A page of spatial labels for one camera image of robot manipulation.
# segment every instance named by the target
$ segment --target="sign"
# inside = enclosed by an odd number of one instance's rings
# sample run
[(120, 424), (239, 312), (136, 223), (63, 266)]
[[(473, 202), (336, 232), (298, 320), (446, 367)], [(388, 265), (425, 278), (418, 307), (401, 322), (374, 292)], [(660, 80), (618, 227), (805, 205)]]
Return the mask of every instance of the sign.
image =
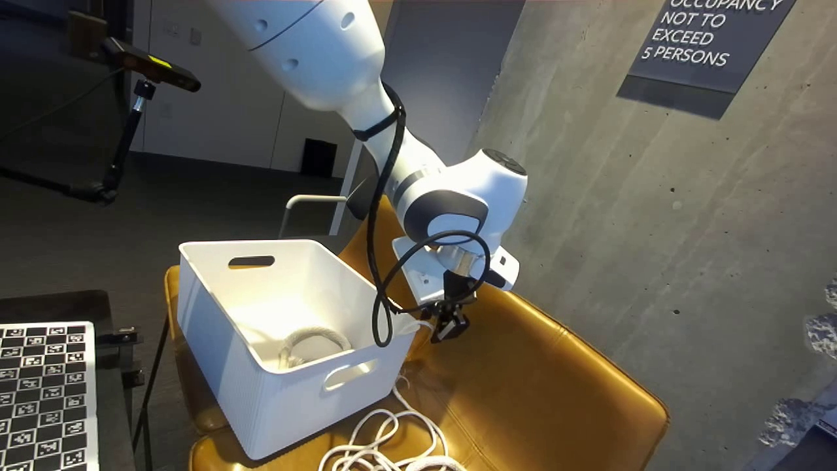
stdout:
[(664, 0), (620, 97), (719, 118), (795, 0)]

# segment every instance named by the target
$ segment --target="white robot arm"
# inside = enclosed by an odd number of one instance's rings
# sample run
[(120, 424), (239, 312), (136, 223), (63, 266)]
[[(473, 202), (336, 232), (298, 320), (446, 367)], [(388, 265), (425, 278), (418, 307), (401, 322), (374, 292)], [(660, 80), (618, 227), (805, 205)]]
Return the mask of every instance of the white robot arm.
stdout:
[(210, 0), (268, 72), (312, 110), (337, 113), (388, 171), (393, 140), (399, 159), (388, 176), (406, 237), (395, 241), (416, 304), (440, 304), (446, 273), (463, 280), (486, 275), (511, 287), (518, 261), (501, 246), (524, 194), (527, 172), (501, 155), (476, 152), (446, 165), (409, 127), (395, 126), (399, 99), (383, 83), (386, 44), (367, 0)]

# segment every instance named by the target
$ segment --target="white plastic bin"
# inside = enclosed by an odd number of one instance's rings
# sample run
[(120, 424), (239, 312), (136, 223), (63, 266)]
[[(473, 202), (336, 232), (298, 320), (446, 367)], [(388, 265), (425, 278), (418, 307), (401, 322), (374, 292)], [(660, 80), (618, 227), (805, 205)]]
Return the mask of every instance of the white plastic bin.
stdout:
[[(316, 241), (182, 246), (179, 322), (240, 448), (259, 460), (386, 398), (418, 330), (371, 341), (374, 284)], [(295, 369), (278, 346), (306, 326), (352, 347)]]

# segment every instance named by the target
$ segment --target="chair backrest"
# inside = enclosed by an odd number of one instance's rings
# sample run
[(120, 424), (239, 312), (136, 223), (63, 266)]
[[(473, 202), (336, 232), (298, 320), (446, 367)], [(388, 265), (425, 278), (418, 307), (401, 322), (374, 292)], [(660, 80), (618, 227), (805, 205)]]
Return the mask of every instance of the chair backrest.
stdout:
[[(401, 225), (378, 223), (383, 273)], [(370, 278), (367, 227), (341, 256)], [(410, 307), (406, 280), (391, 295)], [(668, 411), (571, 330), (524, 297), (482, 287), (463, 338), (416, 347), (409, 369), (427, 384), (422, 411), (442, 424), (468, 469), (643, 469)]]

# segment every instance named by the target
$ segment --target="tangled cable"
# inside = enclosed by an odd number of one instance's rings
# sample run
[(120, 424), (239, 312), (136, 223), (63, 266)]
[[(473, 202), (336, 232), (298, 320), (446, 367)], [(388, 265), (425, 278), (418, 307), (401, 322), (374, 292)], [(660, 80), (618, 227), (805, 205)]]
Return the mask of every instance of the tangled cable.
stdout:
[[(404, 411), (391, 409), (374, 409), (370, 411), (355, 428), (352, 432), (352, 440), (346, 444), (337, 444), (327, 449), (320, 460), (320, 471), (354, 471), (354, 469), (370, 469), (370, 471), (425, 471), (425, 469), (446, 469), (446, 471), (463, 471), (455, 457), (448, 452), (448, 436), (446, 432), (422, 411), (416, 411), (401, 392), (393, 386), (395, 400), (404, 406)], [(386, 415), (371, 443), (359, 443), (361, 428), (374, 415)], [(429, 435), (429, 448), (422, 456), (391, 460), (383, 448), (399, 436), (401, 422), (418, 422), (425, 424)]]

